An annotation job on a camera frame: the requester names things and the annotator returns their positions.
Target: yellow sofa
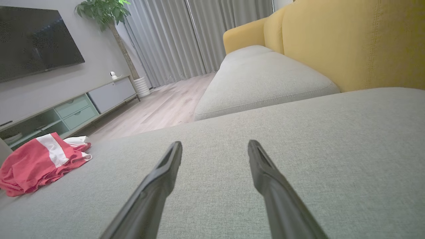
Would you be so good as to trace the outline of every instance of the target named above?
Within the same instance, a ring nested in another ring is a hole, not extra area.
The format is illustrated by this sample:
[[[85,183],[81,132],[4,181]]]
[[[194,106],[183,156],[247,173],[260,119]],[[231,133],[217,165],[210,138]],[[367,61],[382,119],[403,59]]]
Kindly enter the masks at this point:
[[[261,45],[341,90],[425,89],[425,1],[297,0],[224,33],[226,53]]]

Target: green drawer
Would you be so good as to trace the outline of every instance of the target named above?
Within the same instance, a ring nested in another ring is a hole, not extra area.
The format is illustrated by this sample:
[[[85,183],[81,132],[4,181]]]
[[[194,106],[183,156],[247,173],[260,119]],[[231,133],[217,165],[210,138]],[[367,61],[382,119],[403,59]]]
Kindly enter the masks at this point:
[[[77,111],[80,111],[87,106],[89,106],[89,104],[86,98],[84,96],[81,96],[76,99],[70,100],[66,103],[63,103],[55,107],[55,109],[62,118],[65,118],[68,115],[71,115]]]
[[[86,122],[87,120],[93,118],[96,114],[94,113],[93,109],[91,107],[87,107],[85,109],[82,109],[70,117],[64,119],[63,121],[68,126],[70,130],[74,129],[75,127],[79,126],[80,124]]]

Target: gray seat cushion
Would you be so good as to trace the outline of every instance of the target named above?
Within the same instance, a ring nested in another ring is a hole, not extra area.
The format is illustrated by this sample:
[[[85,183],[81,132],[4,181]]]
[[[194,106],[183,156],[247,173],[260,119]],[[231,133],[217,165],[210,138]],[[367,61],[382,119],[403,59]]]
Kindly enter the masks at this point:
[[[327,77],[263,46],[226,56],[195,110],[195,120],[339,93]]]
[[[425,91],[334,94],[93,145],[57,182],[0,201],[0,238],[97,238],[169,144],[183,157],[158,238],[270,238],[258,140],[329,238],[423,238]]]

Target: wall-mounted flat screen tv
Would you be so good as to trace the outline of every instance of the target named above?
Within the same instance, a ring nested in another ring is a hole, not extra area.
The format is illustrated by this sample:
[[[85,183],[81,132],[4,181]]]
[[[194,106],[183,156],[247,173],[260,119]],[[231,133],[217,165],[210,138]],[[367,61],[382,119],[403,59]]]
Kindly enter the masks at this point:
[[[0,6],[0,82],[83,62],[58,11]]]

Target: cabinet door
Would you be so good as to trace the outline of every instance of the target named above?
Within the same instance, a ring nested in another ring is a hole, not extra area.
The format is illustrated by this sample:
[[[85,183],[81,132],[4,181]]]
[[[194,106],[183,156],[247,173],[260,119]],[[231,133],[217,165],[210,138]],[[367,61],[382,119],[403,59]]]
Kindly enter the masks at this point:
[[[116,90],[119,94],[121,101],[128,99],[136,94],[133,85],[128,77],[115,82]]]
[[[114,82],[94,89],[88,95],[96,105],[99,113],[103,113],[123,101]]]

